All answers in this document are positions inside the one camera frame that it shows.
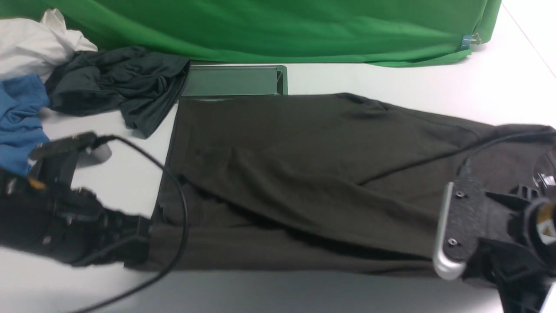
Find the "gray left robot arm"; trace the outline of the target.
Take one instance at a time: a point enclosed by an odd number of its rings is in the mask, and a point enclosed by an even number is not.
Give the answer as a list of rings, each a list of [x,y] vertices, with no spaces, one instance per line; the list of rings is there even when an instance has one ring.
[[[105,207],[89,190],[1,170],[0,243],[73,267],[145,262],[151,221]]]

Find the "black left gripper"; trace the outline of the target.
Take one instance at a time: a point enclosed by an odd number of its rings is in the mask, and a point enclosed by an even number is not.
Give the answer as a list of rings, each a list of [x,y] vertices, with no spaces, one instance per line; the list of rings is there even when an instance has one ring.
[[[30,188],[46,196],[46,218],[26,252],[86,267],[123,262],[139,265],[149,253],[151,220],[105,207],[90,190],[73,190],[64,183],[27,178]]]

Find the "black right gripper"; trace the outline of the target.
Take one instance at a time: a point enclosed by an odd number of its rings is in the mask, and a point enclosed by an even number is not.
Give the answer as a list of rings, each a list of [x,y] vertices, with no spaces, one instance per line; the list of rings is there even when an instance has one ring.
[[[485,198],[486,228],[463,281],[496,289],[505,313],[540,313],[555,282],[555,200],[522,186]]]

